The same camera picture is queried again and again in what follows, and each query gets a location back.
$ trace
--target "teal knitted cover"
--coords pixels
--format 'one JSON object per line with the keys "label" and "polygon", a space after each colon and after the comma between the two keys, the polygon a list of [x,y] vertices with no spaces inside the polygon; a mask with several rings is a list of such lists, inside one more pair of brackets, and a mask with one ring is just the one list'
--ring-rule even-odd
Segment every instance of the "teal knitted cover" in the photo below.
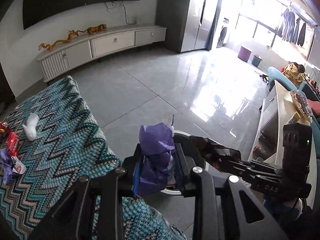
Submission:
{"label": "teal knitted cover", "polygon": [[[22,127],[30,113],[40,117],[33,142]],[[0,211],[21,240],[28,238],[81,175],[104,176],[121,165],[70,76],[24,101],[6,121],[19,136],[18,152],[27,171],[4,185],[1,168]],[[93,235],[99,201],[97,198]],[[125,239],[184,239],[142,199],[123,198],[122,202]]]}

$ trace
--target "metal screw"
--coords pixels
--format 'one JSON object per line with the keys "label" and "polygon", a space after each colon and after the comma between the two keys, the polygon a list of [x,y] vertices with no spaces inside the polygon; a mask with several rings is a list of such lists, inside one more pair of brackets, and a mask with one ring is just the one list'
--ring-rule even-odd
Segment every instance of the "metal screw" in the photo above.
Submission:
{"label": "metal screw", "polygon": [[80,182],[87,182],[89,180],[89,177],[87,175],[82,175],[80,178],[79,178],[79,181]]}
{"label": "metal screw", "polygon": [[201,167],[196,166],[196,167],[192,168],[192,171],[194,173],[201,173],[203,171],[203,169]]}
{"label": "metal screw", "polygon": [[124,167],[116,168],[116,173],[125,173],[125,168]]}
{"label": "metal screw", "polygon": [[233,183],[237,183],[237,182],[239,181],[239,178],[238,178],[237,176],[235,176],[235,175],[231,175],[231,176],[229,177],[229,180],[230,180],[231,182],[233,182]]}

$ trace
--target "purple stool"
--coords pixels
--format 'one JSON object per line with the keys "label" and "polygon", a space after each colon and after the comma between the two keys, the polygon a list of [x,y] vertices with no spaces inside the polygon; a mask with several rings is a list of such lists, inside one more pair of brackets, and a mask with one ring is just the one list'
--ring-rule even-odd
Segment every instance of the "purple stool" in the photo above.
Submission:
{"label": "purple stool", "polygon": [[238,58],[245,61],[245,62],[248,62],[249,57],[251,55],[251,52],[252,51],[249,50],[248,48],[246,48],[245,46],[241,46],[239,54],[238,54]]}

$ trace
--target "golden dragon figurine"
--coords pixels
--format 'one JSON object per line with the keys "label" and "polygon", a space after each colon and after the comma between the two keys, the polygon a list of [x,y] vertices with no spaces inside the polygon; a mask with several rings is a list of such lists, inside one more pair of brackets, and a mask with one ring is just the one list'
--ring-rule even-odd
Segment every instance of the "golden dragon figurine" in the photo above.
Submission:
{"label": "golden dragon figurine", "polygon": [[68,31],[68,38],[66,40],[57,40],[54,44],[50,45],[50,44],[44,44],[41,43],[39,45],[39,50],[41,50],[42,48],[44,49],[48,49],[48,50],[52,50],[53,46],[55,46],[57,43],[61,42],[61,43],[69,43],[71,42],[71,38],[73,36],[79,36],[78,31],[72,30],[72,31]]}
{"label": "golden dragon figurine", "polygon": [[45,43],[41,43],[39,45],[39,50],[41,50],[42,48],[44,49],[48,49],[48,50],[52,50],[52,48],[59,42],[61,43],[69,43],[71,42],[71,38],[73,36],[79,36],[79,33],[78,32],[81,32],[81,33],[89,33],[89,34],[94,34],[96,33],[97,31],[105,31],[107,29],[107,26],[105,24],[100,24],[99,26],[97,27],[90,27],[88,29],[86,29],[85,31],[75,31],[75,30],[72,30],[72,31],[68,31],[68,38],[66,40],[58,40],[56,41],[54,44],[50,45],[50,44],[45,44]]}

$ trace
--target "crumpled purple package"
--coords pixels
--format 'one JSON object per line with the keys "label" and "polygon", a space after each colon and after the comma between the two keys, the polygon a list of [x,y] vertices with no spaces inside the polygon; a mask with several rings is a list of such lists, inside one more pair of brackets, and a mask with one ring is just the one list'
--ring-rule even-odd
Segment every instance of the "crumpled purple package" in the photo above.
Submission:
{"label": "crumpled purple package", "polygon": [[4,170],[3,184],[6,185],[16,173],[12,171],[13,163],[12,163],[9,152],[6,150],[1,150],[0,156],[1,156],[1,164]]}
{"label": "crumpled purple package", "polygon": [[171,175],[168,165],[171,152],[175,148],[172,131],[163,123],[142,125],[139,141],[145,158],[140,173],[138,195],[144,197],[159,192],[167,186],[168,178]]}

